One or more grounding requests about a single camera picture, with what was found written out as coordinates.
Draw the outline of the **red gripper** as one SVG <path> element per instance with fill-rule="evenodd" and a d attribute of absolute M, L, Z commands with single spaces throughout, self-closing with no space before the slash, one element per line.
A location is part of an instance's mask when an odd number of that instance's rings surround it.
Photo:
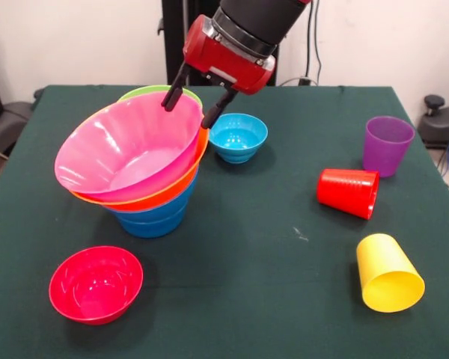
<path fill-rule="evenodd" d="M 238 92 L 252 95 L 266 86 L 275 71 L 273 55 L 265 59 L 246 53 L 220 34 L 212 20 L 200 15 L 192 23 L 183 47 L 183 63 L 166 93 L 162 107 L 170 112 L 183 94 L 191 69 L 225 88 L 205 87 L 201 92 L 203 129 L 211 129 Z"/>

